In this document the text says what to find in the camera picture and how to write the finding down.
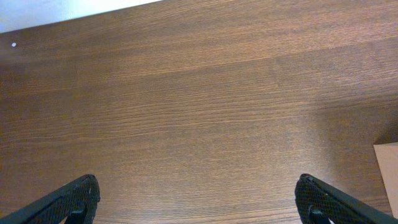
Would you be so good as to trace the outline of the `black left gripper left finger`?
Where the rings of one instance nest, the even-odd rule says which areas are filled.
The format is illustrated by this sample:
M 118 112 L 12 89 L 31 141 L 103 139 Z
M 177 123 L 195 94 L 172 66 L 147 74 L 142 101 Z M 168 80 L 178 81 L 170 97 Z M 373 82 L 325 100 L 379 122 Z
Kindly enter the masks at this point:
M 85 174 L 1 218 L 1 224 L 92 224 L 99 202 L 99 183 L 93 174 Z

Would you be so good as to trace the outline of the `cardboard box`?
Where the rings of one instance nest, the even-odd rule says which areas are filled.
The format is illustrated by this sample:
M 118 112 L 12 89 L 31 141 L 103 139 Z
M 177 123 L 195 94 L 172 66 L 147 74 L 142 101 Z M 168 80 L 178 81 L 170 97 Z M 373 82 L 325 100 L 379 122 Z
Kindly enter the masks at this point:
M 397 218 L 397 142 L 387 144 L 375 144 L 374 150 L 382 174 L 382 179 L 384 182 L 393 217 Z

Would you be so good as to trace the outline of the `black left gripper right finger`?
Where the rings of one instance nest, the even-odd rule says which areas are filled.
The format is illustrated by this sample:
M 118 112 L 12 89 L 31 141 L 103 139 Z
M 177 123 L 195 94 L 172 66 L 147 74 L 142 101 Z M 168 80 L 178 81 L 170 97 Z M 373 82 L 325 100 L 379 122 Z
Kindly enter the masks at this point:
M 295 204 L 304 224 L 397 224 L 397 219 L 310 175 L 295 187 Z

